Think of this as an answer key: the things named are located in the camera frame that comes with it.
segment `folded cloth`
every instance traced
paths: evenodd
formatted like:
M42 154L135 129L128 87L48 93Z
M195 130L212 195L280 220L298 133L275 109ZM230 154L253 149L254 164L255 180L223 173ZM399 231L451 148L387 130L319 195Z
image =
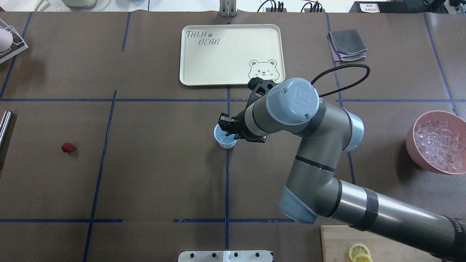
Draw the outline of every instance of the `folded cloth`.
M327 39L335 62L366 58L367 47L357 29L329 32Z

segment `brown table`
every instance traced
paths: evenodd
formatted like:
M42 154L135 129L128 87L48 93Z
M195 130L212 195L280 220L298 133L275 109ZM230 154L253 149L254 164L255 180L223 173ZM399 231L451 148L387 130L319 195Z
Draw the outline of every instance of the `brown table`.
M292 222L278 207L299 138L212 137L221 112L242 110L245 86L186 87L180 37L192 24L281 29L287 78L332 68L326 34L358 28L371 67L327 101L365 124L335 176L451 217L466 217L466 176L421 170L404 138L418 116L466 117L461 31L439 14L217 12L12 13L30 46L0 65L0 110L12 120L0 152L0 261L177 261L183 250L265 249L276 261L321 261L319 218ZM339 71L341 86L361 76ZM337 88L329 74L315 87ZM77 150L65 154L64 142Z

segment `wooden cutting board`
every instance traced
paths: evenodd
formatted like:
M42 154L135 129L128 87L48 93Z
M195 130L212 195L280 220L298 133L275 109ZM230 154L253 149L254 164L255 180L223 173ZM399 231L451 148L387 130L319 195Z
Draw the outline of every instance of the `wooden cutting board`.
M324 262L350 262L348 249L354 243L367 246L373 262L441 262L427 252L348 226L321 226L321 239Z

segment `robotic arm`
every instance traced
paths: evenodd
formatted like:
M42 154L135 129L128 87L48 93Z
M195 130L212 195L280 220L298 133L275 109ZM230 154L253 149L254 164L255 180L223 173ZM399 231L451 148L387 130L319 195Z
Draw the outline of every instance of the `robotic arm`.
M286 216L308 224L319 215L330 217L442 259L466 262L461 222L333 177L341 152L355 149L363 138L359 117L325 103L302 78L280 84L253 78L248 87L253 92L246 108L235 117L222 113L219 125L248 142L264 143L281 130L302 137L280 201Z

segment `bear drawing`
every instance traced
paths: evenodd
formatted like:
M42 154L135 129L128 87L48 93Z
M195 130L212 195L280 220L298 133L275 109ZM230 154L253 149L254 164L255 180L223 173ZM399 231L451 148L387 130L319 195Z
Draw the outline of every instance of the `bear drawing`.
M249 62L251 71L249 72L249 79L260 77L263 80L277 80L280 74L277 71L277 61L270 59L267 62L258 62L251 60Z

